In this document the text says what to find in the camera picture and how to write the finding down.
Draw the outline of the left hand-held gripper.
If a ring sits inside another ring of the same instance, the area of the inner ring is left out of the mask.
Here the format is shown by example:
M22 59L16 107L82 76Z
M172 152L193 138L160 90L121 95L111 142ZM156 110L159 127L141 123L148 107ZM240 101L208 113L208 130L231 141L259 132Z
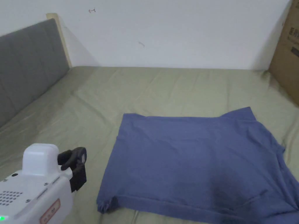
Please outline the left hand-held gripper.
M87 181L85 163L85 147L62 153L53 144L27 147L22 169L0 182L0 223L61 224Z

